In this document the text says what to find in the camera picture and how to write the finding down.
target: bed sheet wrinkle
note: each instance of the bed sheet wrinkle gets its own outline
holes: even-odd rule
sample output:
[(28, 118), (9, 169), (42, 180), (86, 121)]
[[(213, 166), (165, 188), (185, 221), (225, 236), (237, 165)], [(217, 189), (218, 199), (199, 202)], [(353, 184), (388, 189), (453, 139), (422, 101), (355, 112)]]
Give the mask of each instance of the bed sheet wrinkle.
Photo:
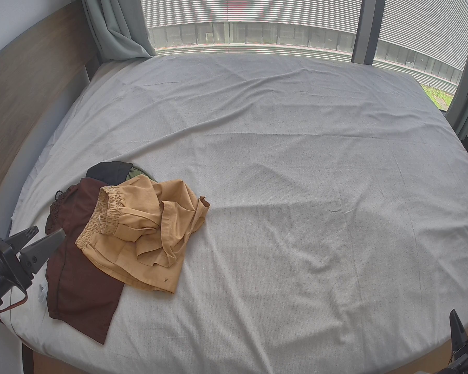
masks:
[(451, 309), (468, 323), (468, 156), (410, 76), (186, 54), (94, 79), (12, 230), (43, 228), (100, 161), (182, 178), (212, 208), (176, 295), (125, 287), (103, 348), (36, 298), (2, 318), (37, 350), (88, 372), (373, 373), (445, 341)]

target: building facade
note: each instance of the building facade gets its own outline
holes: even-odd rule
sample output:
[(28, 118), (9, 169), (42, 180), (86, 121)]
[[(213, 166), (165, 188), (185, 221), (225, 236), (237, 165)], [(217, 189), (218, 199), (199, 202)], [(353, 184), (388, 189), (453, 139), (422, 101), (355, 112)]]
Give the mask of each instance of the building facade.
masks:
[[(158, 54), (259, 52), (350, 61), (361, 0), (142, 0)], [(468, 0), (386, 0), (374, 65), (454, 93)]]

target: green garment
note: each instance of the green garment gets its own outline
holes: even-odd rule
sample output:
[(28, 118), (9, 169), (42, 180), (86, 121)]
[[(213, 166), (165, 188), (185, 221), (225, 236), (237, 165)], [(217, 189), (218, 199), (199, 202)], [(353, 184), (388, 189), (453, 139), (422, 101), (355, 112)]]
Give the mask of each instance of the green garment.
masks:
[(149, 173), (147, 173), (144, 169), (141, 169), (140, 167), (135, 166), (135, 165), (132, 165), (132, 168), (130, 169), (130, 171), (127, 174), (127, 179), (126, 180), (130, 180), (131, 178), (134, 178), (134, 177), (136, 177), (138, 175), (146, 175), (152, 181), (156, 182), (156, 180)]

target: bed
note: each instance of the bed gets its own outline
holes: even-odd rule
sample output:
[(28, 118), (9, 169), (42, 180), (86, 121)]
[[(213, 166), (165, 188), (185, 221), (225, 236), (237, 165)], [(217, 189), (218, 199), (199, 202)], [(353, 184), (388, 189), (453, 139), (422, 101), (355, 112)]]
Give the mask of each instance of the bed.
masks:
[(11, 232), (43, 229), (56, 191), (110, 160), (183, 179), (206, 224), (175, 295), (124, 287), (104, 346), (50, 319), (44, 267), (1, 315), (40, 353), (104, 373), (387, 372), (443, 345), (451, 309), (468, 324), (468, 155), (409, 75), (269, 54), (109, 62)]

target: wooden bed frame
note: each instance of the wooden bed frame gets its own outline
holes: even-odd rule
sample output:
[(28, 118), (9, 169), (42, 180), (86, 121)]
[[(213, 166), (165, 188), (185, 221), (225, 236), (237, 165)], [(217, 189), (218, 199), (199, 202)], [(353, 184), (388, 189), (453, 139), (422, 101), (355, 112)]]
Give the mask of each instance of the wooden bed frame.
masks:
[[(0, 51), (0, 185), (40, 117), (83, 66), (91, 78), (98, 67), (96, 57), (97, 47), (81, 0), (38, 22)], [(447, 319), (442, 325), (449, 325)], [(450, 354), (449, 340), (389, 374), (435, 372), (447, 365)], [(50, 359), (38, 356), (35, 361)], [(56, 372), (82, 372), (53, 359), (48, 366), (52, 368), (56, 362)]]

